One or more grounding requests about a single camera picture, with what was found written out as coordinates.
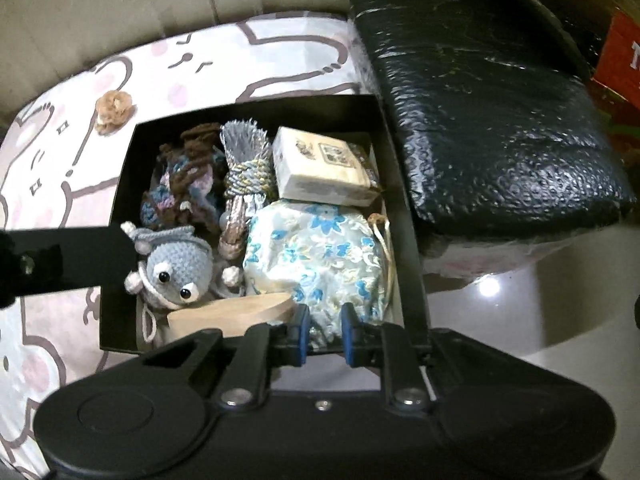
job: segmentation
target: floral fabric pouch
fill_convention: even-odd
[[[340,335],[340,308],[353,303],[360,319],[382,319],[384,257],[360,212],[345,206],[279,200],[251,221],[244,258],[248,294],[291,292],[308,305],[311,341]]]

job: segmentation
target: pink polka dot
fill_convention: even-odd
[[[98,74],[94,80],[94,92],[99,96],[111,89],[115,76],[110,73]]]
[[[169,49],[169,45],[166,40],[156,41],[151,44],[151,55],[152,56],[162,56]]]
[[[51,209],[47,209],[41,215],[36,218],[34,223],[35,228],[44,229],[47,227],[53,227],[51,225],[51,221],[53,220],[53,211]]]
[[[187,104],[187,87],[181,84],[175,84],[169,88],[169,95],[167,96],[169,102],[174,108],[182,108]]]
[[[36,392],[46,392],[49,388],[49,369],[39,357],[31,354],[22,362],[22,375],[28,387]]]
[[[51,121],[53,121],[54,124],[58,124],[58,121],[64,116],[64,114],[65,114],[65,104],[60,103],[59,105],[55,105],[55,110],[53,112],[53,117],[51,118]]]
[[[15,205],[11,208],[10,217],[10,225],[12,227],[17,227],[18,222],[20,221],[20,214],[22,213],[22,199],[18,197],[18,200],[15,202]]]

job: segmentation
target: bubble wrap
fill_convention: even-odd
[[[635,196],[585,87],[532,10],[512,0],[350,1],[418,230],[531,239],[629,211]]]

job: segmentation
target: beige wall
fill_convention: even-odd
[[[149,41],[283,9],[347,0],[0,0],[0,126],[100,59]]]

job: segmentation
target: toy eye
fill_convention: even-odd
[[[173,269],[171,264],[167,262],[160,262],[154,266],[154,275],[158,278],[160,283],[169,283],[171,281],[171,273]]]
[[[185,303],[191,303],[200,297],[200,291],[195,283],[188,283],[180,289],[180,297]]]

